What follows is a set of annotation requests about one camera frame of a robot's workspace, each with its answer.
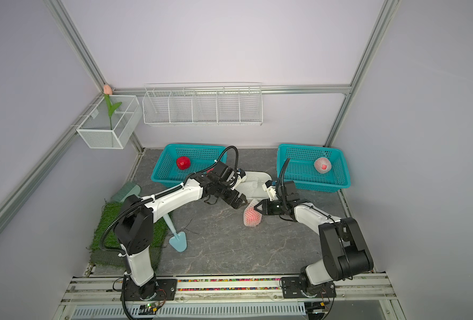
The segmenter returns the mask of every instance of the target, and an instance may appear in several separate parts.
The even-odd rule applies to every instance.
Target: vent grille
[[[134,318],[151,318],[149,315],[138,315],[140,305],[131,306]],[[269,303],[204,303],[204,304],[170,304],[163,306],[157,313],[165,317],[249,317],[253,315],[305,315],[303,303],[269,302]],[[120,305],[77,306],[74,319],[126,319]]]

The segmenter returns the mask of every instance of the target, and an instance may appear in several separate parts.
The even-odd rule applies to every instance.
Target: white wire basket
[[[160,83],[145,85],[144,123],[169,125],[261,125],[261,84]]]
[[[142,117],[137,96],[111,95],[112,105],[121,105],[108,116],[108,108],[100,97],[93,110],[77,128],[80,137],[92,149],[123,149]]]

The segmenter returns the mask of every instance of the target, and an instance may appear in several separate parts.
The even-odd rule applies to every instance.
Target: artificial grass mat
[[[112,223],[112,221],[119,214],[122,203],[109,202],[103,207],[101,214],[100,223],[98,228],[94,231],[94,238],[91,244],[91,262],[94,264],[109,264],[115,266],[123,266],[124,262],[121,257],[118,257],[118,253],[115,251],[103,251],[99,247],[99,241],[101,235],[105,231],[106,227]],[[156,221],[153,226],[153,242],[150,244],[149,254],[151,256],[151,265],[156,270],[158,262],[160,262],[160,255],[162,253],[162,245],[165,237],[169,232],[169,228],[163,219]],[[119,243],[116,240],[116,235],[111,231],[105,239],[105,245],[107,247],[119,247]]]

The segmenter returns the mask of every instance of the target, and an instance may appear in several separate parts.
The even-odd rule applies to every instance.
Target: mounting plate
[[[322,298],[320,293],[317,293],[316,296],[309,297],[303,295],[301,288],[302,284],[300,283],[299,277],[282,277],[280,281],[282,288],[282,296],[286,299],[291,298]],[[320,291],[323,292],[324,298],[334,298],[335,297],[335,285],[334,282],[323,283],[320,287]]]
[[[153,301],[162,301],[167,299],[168,301],[174,300],[176,294],[177,279],[157,279],[158,287],[156,288],[156,296],[151,298]],[[139,287],[133,281],[126,282],[126,288],[124,290],[124,299],[126,301],[142,301],[139,296]]]

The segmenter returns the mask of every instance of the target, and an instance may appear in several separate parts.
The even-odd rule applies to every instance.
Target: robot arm
[[[239,208],[247,203],[246,197],[234,187],[244,177],[244,171],[234,171],[225,163],[217,162],[209,173],[193,174],[180,185],[157,195],[142,198],[133,195],[126,198],[121,207],[122,213],[132,206],[138,208],[118,220],[114,233],[123,251],[119,256],[125,257],[126,274],[141,287],[141,297],[153,295],[156,286],[155,272],[149,257],[153,224],[174,209],[211,195],[223,199],[233,208]]]
[[[243,170],[233,170],[219,161],[212,171],[192,174],[180,185],[162,193],[143,198],[133,195],[125,200],[120,215],[112,223],[121,249],[109,249],[118,250],[120,256],[125,257],[125,274],[139,287],[141,299],[150,298],[156,292],[156,277],[149,257],[153,224],[172,210],[209,195],[239,208],[247,201],[246,196],[235,187],[245,179]],[[254,207],[256,211],[263,215],[289,215],[293,221],[305,224],[320,237],[323,258],[300,272],[305,294],[319,292],[326,282],[373,269],[373,260],[354,219],[331,216],[311,202],[300,199],[295,183],[283,182],[281,175],[277,186],[268,181],[264,189],[267,189],[270,198],[258,203]]]
[[[373,259],[355,219],[332,216],[300,199],[293,181],[278,185],[276,191],[278,197],[272,201],[265,199],[254,209],[265,215],[287,214],[320,237],[323,258],[300,272],[304,293],[315,294],[325,282],[351,278],[373,269]]]

